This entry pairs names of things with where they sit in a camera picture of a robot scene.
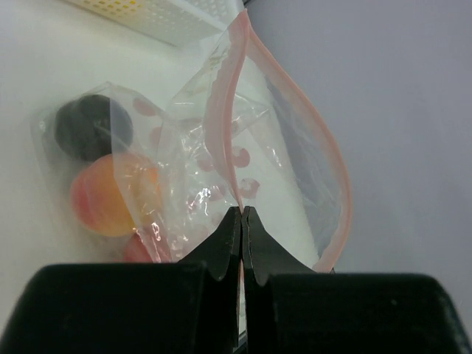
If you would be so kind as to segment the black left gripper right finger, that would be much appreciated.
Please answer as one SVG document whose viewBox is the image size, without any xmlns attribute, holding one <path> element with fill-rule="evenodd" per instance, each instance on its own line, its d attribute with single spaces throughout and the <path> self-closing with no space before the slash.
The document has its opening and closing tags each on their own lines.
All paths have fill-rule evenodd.
<svg viewBox="0 0 472 354">
<path fill-rule="evenodd" d="M 242 216 L 248 353 L 469 353 L 445 289 L 424 274 L 316 272 L 253 207 Z"/>
</svg>

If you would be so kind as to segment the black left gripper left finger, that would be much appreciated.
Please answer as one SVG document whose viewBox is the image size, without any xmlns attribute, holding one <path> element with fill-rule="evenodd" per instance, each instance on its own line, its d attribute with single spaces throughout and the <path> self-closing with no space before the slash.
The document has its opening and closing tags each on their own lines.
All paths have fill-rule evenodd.
<svg viewBox="0 0 472 354">
<path fill-rule="evenodd" d="M 3 353 L 232 353 L 241 213 L 177 263 L 57 264 L 27 283 Z"/>
</svg>

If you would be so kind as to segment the red fake strawberry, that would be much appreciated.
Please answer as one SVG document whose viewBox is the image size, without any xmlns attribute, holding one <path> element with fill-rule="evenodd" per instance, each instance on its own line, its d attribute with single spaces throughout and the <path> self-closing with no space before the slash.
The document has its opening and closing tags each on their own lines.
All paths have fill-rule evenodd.
<svg viewBox="0 0 472 354">
<path fill-rule="evenodd" d="M 147 237 L 146 240 L 151 241 L 150 251 L 141 237 L 138 234 L 133 234 L 125 246 L 123 261 L 126 263 L 168 263 L 172 260 L 165 237 L 152 236 L 151 238 Z"/>
</svg>

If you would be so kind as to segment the clear zip top bag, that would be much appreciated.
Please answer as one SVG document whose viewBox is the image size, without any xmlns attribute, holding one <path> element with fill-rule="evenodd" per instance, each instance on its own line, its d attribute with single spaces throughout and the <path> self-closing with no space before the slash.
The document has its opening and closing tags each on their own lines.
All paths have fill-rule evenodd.
<svg viewBox="0 0 472 354">
<path fill-rule="evenodd" d="M 67 156 L 54 138 L 58 110 L 90 94 L 116 100 L 133 123 L 131 145 L 110 154 L 144 156 L 158 168 L 162 208 L 131 233 L 106 237 L 82 226 L 69 199 L 74 178 L 93 162 Z M 305 93 L 239 13 L 202 67 L 166 109 L 132 89 L 106 83 L 30 122 L 63 262 L 121 262 L 138 234 L 163 236 L 182 260 L 231 207 L 254 207 L 267 232 L 318 272 L 335 265 L 350 232 L 350 181 L 339 147 Z"/>
</svg>

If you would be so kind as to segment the orange peach fake fruit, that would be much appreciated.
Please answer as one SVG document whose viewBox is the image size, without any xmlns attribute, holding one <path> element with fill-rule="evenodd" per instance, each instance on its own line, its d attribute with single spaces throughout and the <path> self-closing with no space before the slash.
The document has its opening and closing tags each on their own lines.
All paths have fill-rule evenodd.
<svg viewBox="0 0 472 354">
<path fill-rule="evenodd" d="M 162 208 L 158 168 L 144 156 L 108 154 L 73 180 L 72 211 L 88 230 L 106 237 L 131 233 Z"/>
</svg>

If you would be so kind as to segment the dark purple fake plum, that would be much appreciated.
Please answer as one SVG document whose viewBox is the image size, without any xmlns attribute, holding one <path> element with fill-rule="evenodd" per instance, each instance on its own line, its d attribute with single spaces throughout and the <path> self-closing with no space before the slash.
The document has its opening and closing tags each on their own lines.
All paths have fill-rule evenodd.
<svg viewBox="0 0 472 354">
<path fill-rule="evenodd" d="M 63 105 L 55 115 L 54 138 L 70 158 L 94 162 L 127 149 L 133 141 L 133 123 L 128 112 L 116 101 L 101 94 L 90 94 Z"/>
</svg>

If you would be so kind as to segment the white plastic basket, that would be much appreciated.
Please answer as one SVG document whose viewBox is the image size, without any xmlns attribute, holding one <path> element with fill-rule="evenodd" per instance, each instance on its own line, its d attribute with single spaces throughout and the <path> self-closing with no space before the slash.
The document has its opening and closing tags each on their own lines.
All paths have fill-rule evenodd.
<svg viewBox="0 0 472 354">
<path fill-rule="evenodd" d="M 78 0 L 71 4 L 173 46 L 221 34 L 243 10 L 231 0 Z"/>
</svg>

